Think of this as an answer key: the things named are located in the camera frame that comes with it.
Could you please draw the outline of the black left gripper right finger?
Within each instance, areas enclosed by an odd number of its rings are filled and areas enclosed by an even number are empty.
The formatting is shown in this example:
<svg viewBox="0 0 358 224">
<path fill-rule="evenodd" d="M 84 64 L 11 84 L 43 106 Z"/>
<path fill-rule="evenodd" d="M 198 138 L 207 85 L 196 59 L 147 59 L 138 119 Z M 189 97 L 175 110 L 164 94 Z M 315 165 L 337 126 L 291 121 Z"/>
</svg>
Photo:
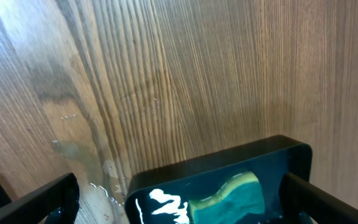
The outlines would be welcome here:
<svg viewBox="0 0 358 224">
<path fill-rule="evenodd" d="M 279 190 L 287 223 L 355 223 L 358 209 L 329 195 L 292 173 L 283 176 Z"/>
</svg>

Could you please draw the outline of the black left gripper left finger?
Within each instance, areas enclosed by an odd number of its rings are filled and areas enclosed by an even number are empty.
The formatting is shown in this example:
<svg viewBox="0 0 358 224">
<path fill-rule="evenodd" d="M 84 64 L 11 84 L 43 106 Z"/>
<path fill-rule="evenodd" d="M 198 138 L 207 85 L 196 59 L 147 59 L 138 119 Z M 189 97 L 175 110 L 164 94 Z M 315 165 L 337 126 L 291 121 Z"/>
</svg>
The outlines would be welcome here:
<svg viewBox="0 0 358 224">
<path fill-rule="evenodd" d="M 0 184 L 0 224 L 74 224 L 80 190 L 74 174 L 67 173 L 15 201 Z"/>
</svg>

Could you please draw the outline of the green and yellow sponge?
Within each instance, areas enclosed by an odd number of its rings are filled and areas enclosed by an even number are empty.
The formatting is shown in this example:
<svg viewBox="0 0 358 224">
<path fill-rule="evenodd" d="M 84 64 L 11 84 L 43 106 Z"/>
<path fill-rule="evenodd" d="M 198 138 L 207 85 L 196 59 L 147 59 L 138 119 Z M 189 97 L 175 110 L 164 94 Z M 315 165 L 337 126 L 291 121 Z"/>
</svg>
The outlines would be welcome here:
<svg viewBox="0 0 358 224">
<path fill-rule="evenodd" d="M 195 224 L 237 223 L 249 214 L 263 215 L 265 200 L 256 175 L 243 172 L 228 179 L 209 197 L 190 200 L 188 208 Z"/>
</svg>

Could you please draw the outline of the small black water tray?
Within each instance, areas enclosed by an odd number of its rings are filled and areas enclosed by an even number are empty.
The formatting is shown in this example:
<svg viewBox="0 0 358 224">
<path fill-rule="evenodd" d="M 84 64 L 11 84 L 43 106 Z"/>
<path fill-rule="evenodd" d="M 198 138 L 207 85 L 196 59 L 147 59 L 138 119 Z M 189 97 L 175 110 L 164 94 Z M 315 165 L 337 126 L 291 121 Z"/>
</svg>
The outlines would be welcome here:
<svg viewBox="0 0 358 224">
<path fill-rule="evenodd" d="M 149 194 L 160 189 L 182 203 L 215 194 L 231 177 L 253 172 L 264 196 L 264 211 L 247 214 L 239 223 L 286 223 L 279 199 L 282 177 L 291 172 L 310 179 L 312 148 L 301 141 L 276 135 L 241 146 L 188 159 L 133 176 L 124 202 L 130 223 L 174 223 L 176 213 L 153 212 L 163 206 Z"/>
</svg>

